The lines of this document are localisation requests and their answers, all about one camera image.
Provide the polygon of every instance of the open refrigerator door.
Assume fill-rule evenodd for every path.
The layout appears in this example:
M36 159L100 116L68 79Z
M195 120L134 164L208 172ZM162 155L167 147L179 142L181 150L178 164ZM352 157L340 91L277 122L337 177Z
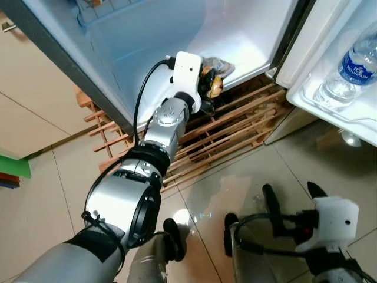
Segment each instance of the open refrigerator door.
M332 13L323 13L329 17L321 22L322 29L317 29L319 33L312 49L300 53L300 49L305 49L305 44L301 42L300 45L300 40L309 36L310 26L318 21L316 16L319 14L316 13L320 13L324 6L332 9ZM311 16L295 43L297 46L289 54L296 55L296 58L288 56L277 76L277 83L290 88L287 99L294 105L377 146L377 84L364 89L353 103L343 109L320 104L315 98L348 49L376 21L377 1L319 1L313 7Z

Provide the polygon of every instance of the white robot part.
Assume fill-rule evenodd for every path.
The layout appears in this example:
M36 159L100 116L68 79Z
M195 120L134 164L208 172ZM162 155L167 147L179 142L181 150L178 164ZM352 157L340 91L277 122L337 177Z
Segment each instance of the white robot part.
M180 51L176 56L173 72L173 85L176 92L182 91L190 95L193 100L193 113L201 107L201 98L198 93L198 82L203 59L201 56Z
M359 206L338 196L313 200L319 213L318 227L314 228L308 241L296 247L296 251L326 248L329 252L339 252L339 249L345 249L356 236Z

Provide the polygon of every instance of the refrigerator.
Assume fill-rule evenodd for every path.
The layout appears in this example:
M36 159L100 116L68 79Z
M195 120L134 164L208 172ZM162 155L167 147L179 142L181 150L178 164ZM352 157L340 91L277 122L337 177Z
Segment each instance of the refrigerator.
M376 86L341 113L311 99L377 20L377 0L0 0L0 9L127 133L149 68L187 51L234 64L224 90L263 73L287 88L298 108L285 129L319 117L377 146ZM139 127L171 72L159 68L148 81Z

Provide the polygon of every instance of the cabinet door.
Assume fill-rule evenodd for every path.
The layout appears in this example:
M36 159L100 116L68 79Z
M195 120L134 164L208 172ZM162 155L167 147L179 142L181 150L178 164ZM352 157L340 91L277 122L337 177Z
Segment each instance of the cabinet door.
M12 22L0 12L0 24ZM23 33L0 30L0 91L68 134L91 126L76 104L73 82Z
M20 159L69 137L0 93L0 154Z

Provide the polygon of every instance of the bottle label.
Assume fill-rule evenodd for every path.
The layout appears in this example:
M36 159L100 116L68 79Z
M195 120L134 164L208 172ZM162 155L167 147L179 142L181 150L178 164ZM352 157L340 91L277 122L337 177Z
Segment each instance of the bottle label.
M373 76L373 72L368 72L363 65L354 64L348 53L341 64L343 68L339 70L339 74L352 84L367 85Z

